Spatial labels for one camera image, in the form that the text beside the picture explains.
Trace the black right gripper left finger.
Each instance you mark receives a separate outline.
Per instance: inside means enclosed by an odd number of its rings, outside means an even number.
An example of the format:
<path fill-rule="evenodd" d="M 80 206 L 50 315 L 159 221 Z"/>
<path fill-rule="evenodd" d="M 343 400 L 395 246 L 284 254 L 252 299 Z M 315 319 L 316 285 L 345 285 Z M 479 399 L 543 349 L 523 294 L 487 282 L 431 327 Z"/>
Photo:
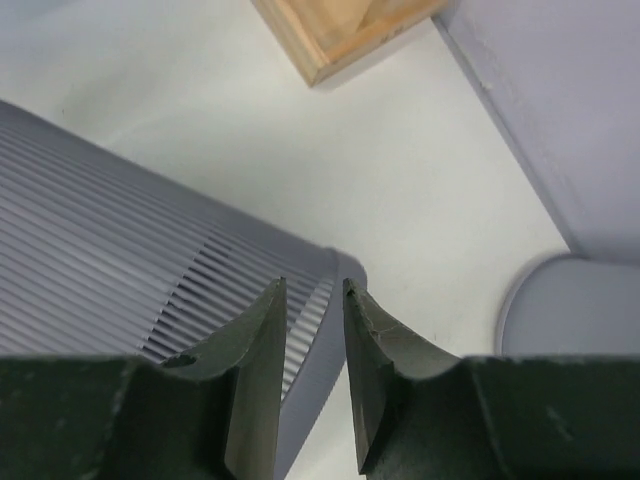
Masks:
<path fill-rule="evenodd" d="M 270 479 L 286 282 L 155 364 L 140 356 L 1 360 L 5 479 Z"/>

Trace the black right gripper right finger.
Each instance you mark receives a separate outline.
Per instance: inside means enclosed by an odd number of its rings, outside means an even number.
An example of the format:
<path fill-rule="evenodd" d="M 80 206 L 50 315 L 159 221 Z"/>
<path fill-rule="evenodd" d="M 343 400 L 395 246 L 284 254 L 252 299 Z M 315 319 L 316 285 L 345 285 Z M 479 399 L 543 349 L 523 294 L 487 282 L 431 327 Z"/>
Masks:
<path fill-rule="evenodd" d="M 343 284 L 357 468 L 369 479 L 635 479 L 635 356 L 455 356 Z"/>

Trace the grey round plastic bin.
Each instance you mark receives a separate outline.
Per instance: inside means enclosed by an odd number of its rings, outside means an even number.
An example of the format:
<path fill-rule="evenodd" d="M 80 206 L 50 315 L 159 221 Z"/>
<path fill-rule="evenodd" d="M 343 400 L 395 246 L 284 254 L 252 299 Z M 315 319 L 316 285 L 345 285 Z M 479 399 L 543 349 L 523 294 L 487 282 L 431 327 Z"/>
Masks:
<path fill-rule="evenodd" d="M 566 254 L 527 268 L 505 296 L 494 351 L 637 355 L 639 267 Z"/>

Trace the grey slotted laundry basket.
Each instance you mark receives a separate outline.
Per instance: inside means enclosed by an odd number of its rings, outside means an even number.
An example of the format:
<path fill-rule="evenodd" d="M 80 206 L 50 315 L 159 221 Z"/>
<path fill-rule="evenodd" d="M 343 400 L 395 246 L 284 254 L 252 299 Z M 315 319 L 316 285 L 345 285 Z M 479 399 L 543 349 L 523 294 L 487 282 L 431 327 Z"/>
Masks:
<path fill-rule="evenodd" d="M 345 362 L 353 257 L 188 189 L 11 104 L 1 107 L 1 350 L 161 362 L 287 283 L 275 475 Z"/>

